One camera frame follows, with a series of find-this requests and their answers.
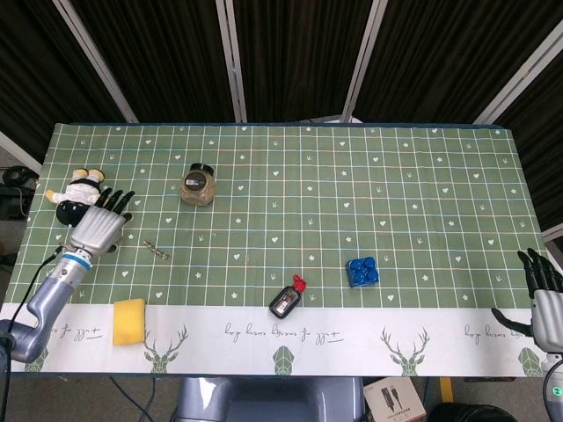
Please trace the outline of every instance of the blue toy block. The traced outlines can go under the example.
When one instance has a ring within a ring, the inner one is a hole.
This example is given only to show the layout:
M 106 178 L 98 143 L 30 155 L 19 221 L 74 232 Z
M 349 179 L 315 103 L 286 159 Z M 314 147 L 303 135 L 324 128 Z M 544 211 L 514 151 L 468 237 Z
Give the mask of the blue toy block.
M 379 282 L 376 260 L 372 257 L 352 259 L 346 263 L 350 287 L 371 286 Z

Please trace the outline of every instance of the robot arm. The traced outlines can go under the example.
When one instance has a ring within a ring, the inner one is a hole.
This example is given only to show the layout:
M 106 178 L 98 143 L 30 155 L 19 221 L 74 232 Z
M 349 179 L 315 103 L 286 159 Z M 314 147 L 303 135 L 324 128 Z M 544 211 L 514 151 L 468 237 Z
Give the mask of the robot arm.
M 563 276 L 555 271 L 549 260 L 532 249 L 528 249 L 528 255 L 519 251 L 518 257 L 526 272 L 531 324 L 511 321 L 495 308 L 491 311 L 499 323 L 533 337 L 537 346 L 548 353 L 547 360 L 542 363 L 545 408 L 553 422 L 560 422 L 563 421 L 563 374 L 557 368 L 563 359 Z
M 122 191 L 117 191 L 104 205 L 108 194 L 106 190 L 96 205 L 88 209 L 72 232 L 70 245 L 64 245 L 66 251 L 55 269 L 27 304 L 27 310 L 37 318 L 37 324 L 0 321 L 0 333 L 10 340 L 14 360 L 28 363 L 39 357 L 47 346 L 56 318 L 90 270 L 91 262 L 117 248 L 121 228 L 131 219 L 131 214 L 121 215 L 121 211 L 134 193 L 125 195 L 115 208 Z

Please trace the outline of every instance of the jar lid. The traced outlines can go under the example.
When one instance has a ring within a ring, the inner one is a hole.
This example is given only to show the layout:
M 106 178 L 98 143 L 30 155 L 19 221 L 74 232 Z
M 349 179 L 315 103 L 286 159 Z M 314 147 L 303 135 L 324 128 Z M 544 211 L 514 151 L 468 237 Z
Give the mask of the jar lid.
M 190 171 L 191 170 L 202 170 L 202 171 L 209 173 L 211 175 L 211 177 L 213 177 L 213 168 L 211 166 L 207 165 L 207 164 L 193 163 L 190 166 Z

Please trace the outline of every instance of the stuffed toy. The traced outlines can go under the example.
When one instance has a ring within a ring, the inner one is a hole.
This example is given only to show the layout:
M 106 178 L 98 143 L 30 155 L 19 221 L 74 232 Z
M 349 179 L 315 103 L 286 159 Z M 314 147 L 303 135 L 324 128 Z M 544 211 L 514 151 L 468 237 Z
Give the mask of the stuffed toy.
M 56 218 L 65 226 L 76 227 L 90 205 L 94 205 L 101 194 L 99 184 L 106 176 L 101 170 L 76 169 L 64 193 L 51 190 L 45 192 L 48 200 L 57 204 Z

